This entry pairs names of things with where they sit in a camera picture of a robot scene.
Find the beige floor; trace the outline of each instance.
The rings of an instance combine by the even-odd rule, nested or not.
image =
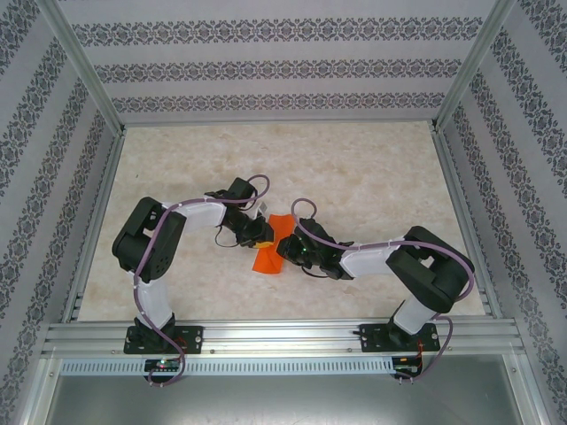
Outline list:
[[[133,128],[128,131],[82,302],[81,321],[130,321],[131,280],[111,254],[114,237],[141,197],[179,201],[227,189],[236,176],[268,174],[269,211],[297,197],[339,241],[370,243],[422,225],[463,250],[425,122]],[[309,210],[300,209],[308,214]],[[216,229],[185,236],[167,273],[179,319],[388,317],[408,291],[394,275],[353,281],[252,271],[256,251],[223,249]],[[222,243],[232,241],[221,235]],[[453,314],[484,314],[477,291]]]

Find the metal bracket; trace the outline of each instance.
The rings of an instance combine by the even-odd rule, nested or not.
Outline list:
[[[177,354],[174,346],[168,345],[163,352],[159,352],[155,347],[145,347],[136,344],[136,335],[138,328],[130,326],[126,332],[126,341],[124,342],[124,354]],[[203,327],[202,326],[175,326],[173,340],[182,348],[185,354],[200,354],[203,347]]]
[[[354,334],[361,337],[362,352],[418,352],[419,344],[422,352],[438,352],[440,349],[439,334],[433,323],[425,323],[423,328],[406,344],[396,344],[388,336],[387,323],[363,323]]]

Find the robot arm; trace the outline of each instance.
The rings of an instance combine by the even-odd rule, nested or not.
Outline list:
[[[388,244],[383,248],[357,250],[354,243],[337,244],[313,218],[300,219],[299,223],[307,233],[296,227],[277,247],[277,252],[293,264],[305,268],[318,266],[332,279],[394,273],[411,292],[391,317],[387,335],[378,336],[382,341],[378,340],[377,344],[394,344],[400,351],[415,346],[415,336],[423,325],[441,313],[448,313],[469,279],[461,264],[438,250]],[[345,249],[316,241],[312,236]],[[450,251],[474,271],[469,259],[425,228],[412,227],[403,239]]]
[[[183,205],[167,216],[140,274],[137,291],[144,315],[139,313],[135,323],[144,334],[146,343],[154,340],[156,345],[167,345],[151,331],[146,318],[166,334],[175,326],[164,274],[171,266],[183,233],[224,226],[232,230],[241,246],[259,248],[274,242],[274,230],[261,214],[257,214],[257,210],[251,216],[249,211],[243,211],[246,203],[234,203],[234,200],[250,198],[254,193],[257,190],[250,182],[236,178],[228,190],[205,194],[205,197],[231,200],[233,203],[217,201]],[[122,269],[131,274],[135,272],[150,242],[149,234],[170,205],[150,197],[140,200],[113,243],[113,255],[118,258]]]

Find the damask pattern wall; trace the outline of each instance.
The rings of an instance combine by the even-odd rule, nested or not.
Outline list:
[[[501,308],[567,423],[567,2],[521,0],[445,128]]]
[[[0,0],[0,424],[60,321],[114,134],[33,0]]]
[[[67,0],[127,124],[431,119],[493,0]]]

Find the orange cloth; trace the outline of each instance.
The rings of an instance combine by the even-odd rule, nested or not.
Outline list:
[[[295,221],[293,221],[291,214],[272,214],[269,216],[268,223],[274,229],[274,243],[258,250],[252,270],[264,274],[278,274],[282,271],[284,259],[276,252],[277,245],[282,239],[291,235]]]

